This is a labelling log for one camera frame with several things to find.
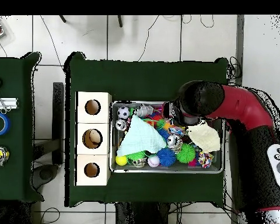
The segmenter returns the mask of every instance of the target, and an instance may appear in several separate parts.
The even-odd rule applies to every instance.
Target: scissors
[[[8,111],[11,111],[12,107],[11,106],[7,106],[6,104],[4,104],[3,100],[0,98],[0,102],[2,104],[2,109],[0,110],[0,112],[2,114],[6,114]]]

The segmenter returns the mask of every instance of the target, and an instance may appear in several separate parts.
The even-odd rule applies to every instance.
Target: white cardboard box
[[[88,163],[95,163],[98,166],[98,175],[88,177],[85,174],[85,166]],[[76,186],[106,186],[110,177],[108,155],[78,155],[76,166]]]
[[[87,130],[97,130],[101,134],[101,144],[98,148],[90,149],[83,143],[83,135]],[[77,155],[108,155],[109,154],[109,124],[78,124]]]
[[[78,107],[76,109],[78,123],[106,124],[110,122],[111,95],[104,92],[77,92],[76,97],[78,98]],[[99,104],[99,112],[95,115],[90,115],[85,110],[86,103],[89,100],[95,100]]]

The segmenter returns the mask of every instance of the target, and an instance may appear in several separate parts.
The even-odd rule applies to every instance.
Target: blue tape roll
[[[1,136],[4,135],[9,130],[9,127],[11,126],[11,122],[9,118],[2,113],[0,113],[0,118],[3,119],[4,121],[4,127],[2,130],[0,130],[0,136]]]

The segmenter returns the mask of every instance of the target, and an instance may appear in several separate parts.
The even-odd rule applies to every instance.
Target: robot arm
[[[280,224],[280,142],[274,122],[258,96],[246,89],[193,81],[164,108],[180,125],[201,117],[224,118],[236,137],[243,202],[248,224]]]

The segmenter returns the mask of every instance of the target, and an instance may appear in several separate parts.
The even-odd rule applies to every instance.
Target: green felt surface
[[[0,167],[0,200],[42,200],[29,182],[33,160],[31,76],[39,56],[31,53],[21,59],[0,58],[0,97],[19,99],[19,108],[6,114],[11,121],[10,130],[0,136],[0,146],[10,152],[7,163]]]
[[[69,206],[80,201],[213,201],[223,206],[223,174],[113,173],[107,186],[74,186],[75,92],[108,92],[112,100],[169,101],[193,80],[226,84],[226,59],[216,62],[121,62],[70,60]]]

